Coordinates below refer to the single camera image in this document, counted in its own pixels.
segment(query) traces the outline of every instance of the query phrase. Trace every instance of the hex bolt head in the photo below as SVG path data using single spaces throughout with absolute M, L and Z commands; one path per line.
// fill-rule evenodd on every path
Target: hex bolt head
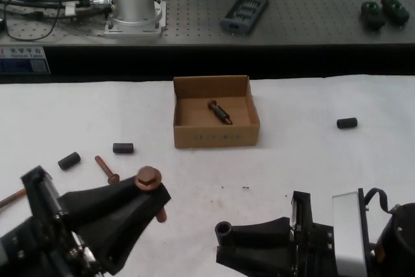
M 161 183 L 161 173 L 156 168 L 142 167 L 136 176 L 136 186 L 143 191 L 152 191 L 159 187 Z
M 115 174 L 115 175 L 111 175 L 108 179 L 107 179 L 108 184 L 118 184 L 119 183 L 119 175 Z
M 217 101 L 215 101 L 215 100 L 210 100 L 209 102 L 207 102 L 207 107 L 208 107 L 210 110 L 212 110 L 212 109 L 214 109 L 214 108 L 215 108 L 216 104 L 217 104 Z

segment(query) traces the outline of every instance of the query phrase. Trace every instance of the black connector block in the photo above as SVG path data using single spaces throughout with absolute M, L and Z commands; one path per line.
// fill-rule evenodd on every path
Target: black connector block
M 409 12 L 398 0 L 381 0 L 383 12 L 396 25 L 402 26 L 409 20 Z
M 372 30 L 378 30 L 386 24 L 386 19 L 382 15 L 379 5 L 375 1 L 362 3 L 361 14 L 364 24 Z

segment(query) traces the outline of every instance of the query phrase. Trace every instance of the open cardboard box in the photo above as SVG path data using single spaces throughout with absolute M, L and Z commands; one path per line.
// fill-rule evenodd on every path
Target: open cardboard box
M 248 76 L 174 78 L 174 146 L 234 147 L 256 145 L 259 118 Z M 224 125 L 208 108 L 216 100 L 233 125 Z

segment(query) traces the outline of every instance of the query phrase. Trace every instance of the metal mount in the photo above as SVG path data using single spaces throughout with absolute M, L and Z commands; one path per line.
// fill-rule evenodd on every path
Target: metal mount
M 161 31 L 166 27 L 166 2 L 161 1 L 160 4 L 154 2 L 154 6 L 156 16 L 149 21 L 120 23 L 110 17 L 105 25 L 105 36 L 110 38 L 126 36 L 160 37 Z

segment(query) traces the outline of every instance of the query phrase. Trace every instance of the screw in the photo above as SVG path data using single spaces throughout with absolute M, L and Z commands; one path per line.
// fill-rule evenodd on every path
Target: screw
M 156 168 L 147 165 L 138 171 L 135 182 L 142 191 L 153 191 L 161 184 L 161 173 Z M 164 208 L 157 213 L 156 219 L 159 223 L 164 223 L 167 220 Z
M 4 208 L 8 204 L 11 204 L 12 202 L 16 201 L 17 199 L 23 197 L 26 195 L 26 189 L 20 189 L 17 193 L 14 193 L 13 195 L 3 199 L 0 201 L 0 209 Z
M 105 172 L 106 176 L 108 177 L 108 184 L 118 184 L 119 183 L 119 175 L 115 175 L 112 173 L 111 169 L 105 164 L 104 160 L 100 156 L 95 156 L 95 161 L 101 169 Z
M 213 111 L 224 124 L 232 125 L 232 120 L 230 119 L 228 113 L 226 113 L 220 106 L 217 106 L 217 102 L 215 100 L 209 100 L 207 102 L 207 107 Z

